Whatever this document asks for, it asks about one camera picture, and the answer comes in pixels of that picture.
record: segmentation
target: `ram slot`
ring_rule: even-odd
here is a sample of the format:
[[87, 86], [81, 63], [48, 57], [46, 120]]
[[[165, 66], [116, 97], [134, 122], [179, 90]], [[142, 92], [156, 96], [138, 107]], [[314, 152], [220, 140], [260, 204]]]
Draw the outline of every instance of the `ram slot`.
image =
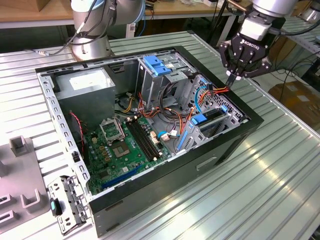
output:
[[149, 162], [153, 161], [154, 158], [159, 158], [160, 155], [152, 144], [148, 136], [146, 135], [143, 128], [140, 124], [136, 122], [128, 122], [126, 123], [127, 128], [129, 129], [130, 133], [133, 135], [135, 141], [138, 143], [139, 147], [149, 160]]

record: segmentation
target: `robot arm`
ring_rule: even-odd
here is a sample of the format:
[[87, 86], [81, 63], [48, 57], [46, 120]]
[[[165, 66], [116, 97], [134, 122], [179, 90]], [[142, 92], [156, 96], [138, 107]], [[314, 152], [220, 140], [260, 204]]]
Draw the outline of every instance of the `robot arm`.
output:
[[227, 86], [242, 77], [253, 78], [268, 72], [269, 48], [298, 0], [253, 0], [252, 9], [240, 31], [230, 41], [219, 44], [219, 52], [229, 76]]
[[140, 21], [145, 12], [145, 0], [72, 0], [71, 8], [74, 27], [80, 29], [71, 43], [72, 52], [78, 60], [89, 60], [112, 54], [107, 27]]

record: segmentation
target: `slotted aluminum surface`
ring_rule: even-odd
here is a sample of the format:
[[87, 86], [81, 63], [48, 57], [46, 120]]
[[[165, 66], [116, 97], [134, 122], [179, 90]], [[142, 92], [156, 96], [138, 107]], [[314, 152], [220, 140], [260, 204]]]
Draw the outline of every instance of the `slotted aluminum surface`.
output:
[[[176, 45], [184, 46], [226, 81], [218, 54], [196, 35], [179, 32], [111, 42], [116, 54]], [[34, 68], [72, 61], [68, 50], [53, 57], [25, 52], [0, 54], [0, 142], [5, 144], [8, 137], [21, 134], [32, 138], [46, 185], [68, 174], [68, 168]], [[232, 88], [263, 117], [261, 127], [228, 161], [103, 239], [308, 239], [320, 224], [319, 136], [251, 81], [237, 81]], [[48, 236], [62, 238], [51, 212], [4, 233], [0, 239]], [[88, 222], [67, 238], [96, 239], [95, 229]]]
[[[304, 21], [303, 19], [297, 16], [286, 17], [285, 24], [282, 29], [286, 32], [298, 32], [305, 30], [313, 25], [313, 23], [309, 23]], [[287, 36], [292, 41], [296, 42], [306, 50], [311, 53], [319, 53], [320, 52], [320, 44], [316, 42], [316, 37], [320, 36], [320, 26], [316, 27], [314, 30], [309, 31], [307, 33], [296, 35], [296, 36]]]

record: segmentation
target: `green circuit board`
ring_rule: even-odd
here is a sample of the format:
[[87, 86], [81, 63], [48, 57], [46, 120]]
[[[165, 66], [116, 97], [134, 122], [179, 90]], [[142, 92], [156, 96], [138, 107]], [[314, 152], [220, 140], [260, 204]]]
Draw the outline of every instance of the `green circuit board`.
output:
[[[150, 131], [152, 129], [148, 121], [141, 117], [138, 119], [138, 123], [151, 139]], [[106, 137], [100, 127], [84, 135], [88, 145], [88, 160], [86, 161], [86, 167], [90, 173], [88, 186], [93, 195], [103, 191], [104, 184], [112, 183], [120, 176], [132, 174], [133, 171], [134, 174], [141, 173], [171, 157], [166, 147], [158, 147], [152, 143], [162, 155], [157, 160], [149, 161], [126, 124], [122, 122], [120, 126], [125, 137], [123, 141], [114, 141], [111, 145], [107, 144], [106, 137], [113, 137], [119, 133], [114, 124], [102, 127]]]

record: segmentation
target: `robotiq logo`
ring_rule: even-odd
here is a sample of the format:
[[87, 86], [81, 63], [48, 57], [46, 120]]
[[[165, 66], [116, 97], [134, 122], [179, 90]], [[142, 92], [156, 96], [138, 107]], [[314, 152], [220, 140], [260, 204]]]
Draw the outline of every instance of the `robotiq logo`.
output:
[[248, 46], [250, 46], [250, 47], [252, 47], [252, 48], [255, 48], [255, 49], [257, 49], [257, 50], [260, 49], [259, 46], [255, 45], [255, 44], [253, 44], [253, 43], [251, 43], [251, 42], [249, 42], [249, 41], [246, 41], [246, 40], [244, 40], [244, 39], [242, 39], [242, 41], [241, 41], [240, 43], [241, 43], [241, 44], [248, 45]]

